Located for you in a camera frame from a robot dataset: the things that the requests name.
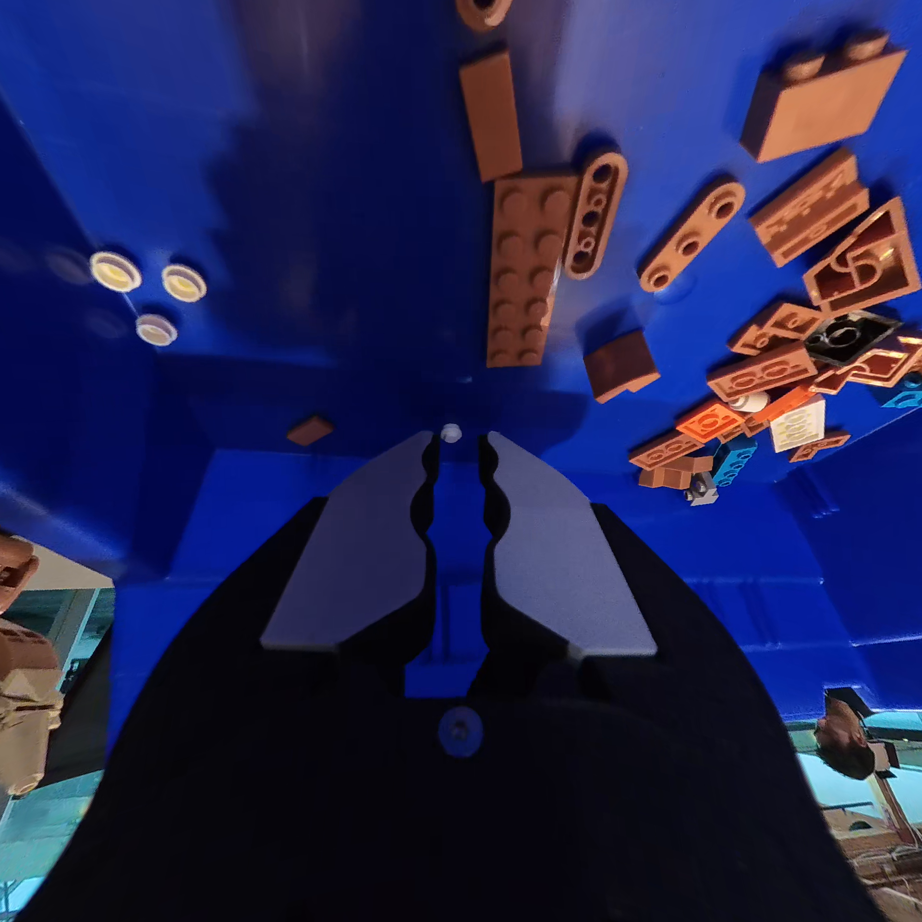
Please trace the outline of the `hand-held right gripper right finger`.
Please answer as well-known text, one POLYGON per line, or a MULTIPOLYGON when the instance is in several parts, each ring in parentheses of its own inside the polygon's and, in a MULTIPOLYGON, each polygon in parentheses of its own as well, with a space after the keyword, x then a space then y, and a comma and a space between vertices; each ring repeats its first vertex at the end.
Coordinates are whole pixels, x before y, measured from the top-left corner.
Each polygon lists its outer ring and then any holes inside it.
POLYGON ((479 441, 490 532, 485 575, 498 602, 578 658, 652 657, 657 646, 591 502, 503 436, 479 441))

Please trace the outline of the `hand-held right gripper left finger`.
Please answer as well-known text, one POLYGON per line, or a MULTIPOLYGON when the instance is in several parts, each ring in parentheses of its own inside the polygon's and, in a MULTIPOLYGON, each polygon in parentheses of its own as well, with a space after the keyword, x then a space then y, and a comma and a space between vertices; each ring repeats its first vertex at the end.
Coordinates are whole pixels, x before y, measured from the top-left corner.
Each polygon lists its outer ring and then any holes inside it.
POLYGON ((328 652, 390 617, 417 619, 428 643, 435 552, 428 535, 440 441, 422 431, 345 478, 328 497, 261 643, 328 652))

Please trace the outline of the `blue plastic bin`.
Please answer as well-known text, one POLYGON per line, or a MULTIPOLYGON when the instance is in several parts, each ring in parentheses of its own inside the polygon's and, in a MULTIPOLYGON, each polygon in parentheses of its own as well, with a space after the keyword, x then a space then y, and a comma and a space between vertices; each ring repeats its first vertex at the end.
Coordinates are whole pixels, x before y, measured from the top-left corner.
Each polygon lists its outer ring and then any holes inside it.
POLYGON ((634 446, 708 395, 727 340, 833 237, 776 268, 746 217, 824 152, 739 144, 757 78, 880 28, 907 52, 852 142, 920 257, 920 2, 513 2, 478 36, 454 2, 2 2, 2 522, 109 575, 109 737, 217 583, 366 458, 456 423, 432 540, 439 609, 410 668, 460 693, 485 654, 478 434, 603 502, 701 595, 788 720, 825 686, 920 709, 920 411, 842 396, 855 440, 752 461, 719 500, 642 490, 634 446), (510 52, 524 168, 610 144, 629 177, 607 252, 562 277, 540 366, 485 365, 492 185, 458 69, 510 52), (661 293, 641 259, 729 174, 741 210, 661 293), (129 258, 129 294, 89 258, 129 258), (207 284, 164 290, 168 264, 207 284), (178 329, 164 349, 136 317, 178 329), (660 378, 596 403, 583 358, 642 329, 660 378), (314 414, 336 430, 286 438, 314 414))

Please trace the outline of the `brown flat three-hole link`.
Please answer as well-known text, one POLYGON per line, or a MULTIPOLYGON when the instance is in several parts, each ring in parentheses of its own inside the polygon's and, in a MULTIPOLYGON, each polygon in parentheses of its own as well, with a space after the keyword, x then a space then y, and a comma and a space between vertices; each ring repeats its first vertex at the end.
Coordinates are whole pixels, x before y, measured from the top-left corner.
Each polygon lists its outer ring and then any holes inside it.
POLYGON ((641 289, 661 293, 675 282, 741 210, 745 198, 744 185, 729 174, 703 186, 644 254, 637 269, 641 289))

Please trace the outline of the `small dark brown slope brick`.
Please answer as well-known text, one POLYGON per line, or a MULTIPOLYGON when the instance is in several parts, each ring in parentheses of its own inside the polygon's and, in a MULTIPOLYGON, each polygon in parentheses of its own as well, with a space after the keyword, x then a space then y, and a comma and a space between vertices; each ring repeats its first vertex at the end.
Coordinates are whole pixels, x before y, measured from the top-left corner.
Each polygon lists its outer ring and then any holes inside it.
POLYGON ((583 364, 598 404, 626 391, 636 393, 661 376, 642 329, 605 343, 584 356, 583 364))

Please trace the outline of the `pile of mixed small bricks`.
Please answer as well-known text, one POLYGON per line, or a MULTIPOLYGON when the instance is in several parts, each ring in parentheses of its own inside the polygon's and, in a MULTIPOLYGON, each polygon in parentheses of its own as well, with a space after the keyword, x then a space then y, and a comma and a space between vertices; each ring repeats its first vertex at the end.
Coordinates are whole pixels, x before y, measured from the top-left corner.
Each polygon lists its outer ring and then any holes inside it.
POLYGON ((709 372, 705 399, 631 451, 638 486, 708 504, 754 460, 805 465, 854 441, 842 422, 843 395, 865 389, 891 411, 920 404, 920 326, 893 313, 823 318, 779 303, 730 348, 733 361, 709 372))

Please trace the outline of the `long brown studded plate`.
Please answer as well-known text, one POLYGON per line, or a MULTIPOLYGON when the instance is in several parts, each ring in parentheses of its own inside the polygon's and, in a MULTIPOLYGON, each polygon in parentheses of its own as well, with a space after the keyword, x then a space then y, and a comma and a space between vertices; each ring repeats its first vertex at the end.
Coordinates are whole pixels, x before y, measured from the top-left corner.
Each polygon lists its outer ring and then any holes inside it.
POLYGON ((577 184, 574 172, 555 170, 493 185, 488 368, 542 362, 577 184))

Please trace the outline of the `brown beam with holes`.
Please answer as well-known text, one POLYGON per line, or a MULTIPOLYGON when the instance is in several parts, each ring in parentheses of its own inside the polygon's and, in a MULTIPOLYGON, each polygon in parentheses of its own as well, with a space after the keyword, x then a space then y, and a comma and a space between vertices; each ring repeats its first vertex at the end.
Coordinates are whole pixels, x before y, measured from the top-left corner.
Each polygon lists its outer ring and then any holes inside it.
POLYGON ((629 175, 624 155, 613 146, 588 156, 575 190, 562 267, 574 281, 600 268, 629 175))

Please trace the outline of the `large tan brick model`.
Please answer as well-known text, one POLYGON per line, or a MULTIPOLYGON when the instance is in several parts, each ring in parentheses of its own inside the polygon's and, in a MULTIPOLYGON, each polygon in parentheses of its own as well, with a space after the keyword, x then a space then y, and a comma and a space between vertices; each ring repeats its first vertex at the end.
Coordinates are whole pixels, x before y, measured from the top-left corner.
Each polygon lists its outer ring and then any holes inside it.
POLYGON ((21 799, 44 777, 49 740, 60 727, 59 657, 39 632, 6 619, 40 565, 33 546, 1 535, 1 788, 21 799))

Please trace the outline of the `brown flat plate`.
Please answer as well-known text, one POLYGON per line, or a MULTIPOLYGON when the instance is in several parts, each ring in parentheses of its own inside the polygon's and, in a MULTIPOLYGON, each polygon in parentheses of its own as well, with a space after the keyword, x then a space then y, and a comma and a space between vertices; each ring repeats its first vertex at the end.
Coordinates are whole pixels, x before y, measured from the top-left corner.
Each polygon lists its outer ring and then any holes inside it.
POLYGON ((840 146, 748 221, 776 267, 825 240, 870 206, 857 156, 840 146))

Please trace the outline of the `brown hollow slope brick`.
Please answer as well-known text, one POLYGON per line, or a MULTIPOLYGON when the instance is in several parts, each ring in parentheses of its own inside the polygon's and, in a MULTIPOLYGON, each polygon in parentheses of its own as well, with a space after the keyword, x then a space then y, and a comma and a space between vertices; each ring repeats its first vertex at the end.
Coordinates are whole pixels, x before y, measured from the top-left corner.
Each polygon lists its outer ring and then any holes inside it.
POLYGON ((902 198, 895 196, 862 220, 803 276, 808 296, 837 317, 920 290, 902 198))

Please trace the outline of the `long brown tile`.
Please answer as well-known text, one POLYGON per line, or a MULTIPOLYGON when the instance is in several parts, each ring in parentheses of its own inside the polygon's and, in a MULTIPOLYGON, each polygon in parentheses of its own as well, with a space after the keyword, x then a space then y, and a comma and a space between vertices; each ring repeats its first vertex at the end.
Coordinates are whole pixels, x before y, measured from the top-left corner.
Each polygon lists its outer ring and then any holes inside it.
POLYGON ((507 47, 463 64, 458 73, 480 180, 518 173, 523 156, 507 47))

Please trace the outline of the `brown tall brick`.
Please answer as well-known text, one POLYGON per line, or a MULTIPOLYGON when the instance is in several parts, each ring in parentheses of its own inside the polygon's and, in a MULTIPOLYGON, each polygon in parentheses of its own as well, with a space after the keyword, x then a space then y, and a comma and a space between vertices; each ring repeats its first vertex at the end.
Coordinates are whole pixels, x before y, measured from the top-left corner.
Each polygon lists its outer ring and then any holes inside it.
POLYGON ((790 55, 759 75, 740 145, 765 163, 867 132, 906 55, 883 29, 790 55))

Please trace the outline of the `brown round brick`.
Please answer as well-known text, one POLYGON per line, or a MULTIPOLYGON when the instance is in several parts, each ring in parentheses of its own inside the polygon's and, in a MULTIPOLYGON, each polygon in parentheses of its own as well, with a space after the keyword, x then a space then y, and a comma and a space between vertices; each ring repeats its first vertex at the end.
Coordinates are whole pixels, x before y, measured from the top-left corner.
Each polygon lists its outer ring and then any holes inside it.
POLYGON ((469 29, 479 33, 496 29, 507 17, 513 1, 455 1, 456 11, 469 29))

